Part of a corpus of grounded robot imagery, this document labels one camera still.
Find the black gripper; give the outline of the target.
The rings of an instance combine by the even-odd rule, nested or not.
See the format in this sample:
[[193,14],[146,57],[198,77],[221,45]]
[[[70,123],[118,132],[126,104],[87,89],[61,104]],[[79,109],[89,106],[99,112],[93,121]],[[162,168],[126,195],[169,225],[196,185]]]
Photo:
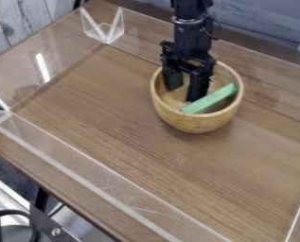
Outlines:
[[186,100],[194,102],[206,96],[216,59],[210,55],[214,18],[173,17],[173,40],[162,41],[161,62],[165,87],[169,91],[184,85],[182,72],[190,74]]

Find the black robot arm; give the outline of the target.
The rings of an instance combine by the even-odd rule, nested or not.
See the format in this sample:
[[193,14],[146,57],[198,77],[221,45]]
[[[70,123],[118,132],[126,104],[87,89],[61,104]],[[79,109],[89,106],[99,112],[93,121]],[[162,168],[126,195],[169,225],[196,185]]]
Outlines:
[[190,77],[185,100],[194,102],[208,95],[217,60],[209,54],[213,22],[208,9],[213,0],[172,0],[173,41],[162,41],[161,63],[165,87],[169,91],[184,85]]

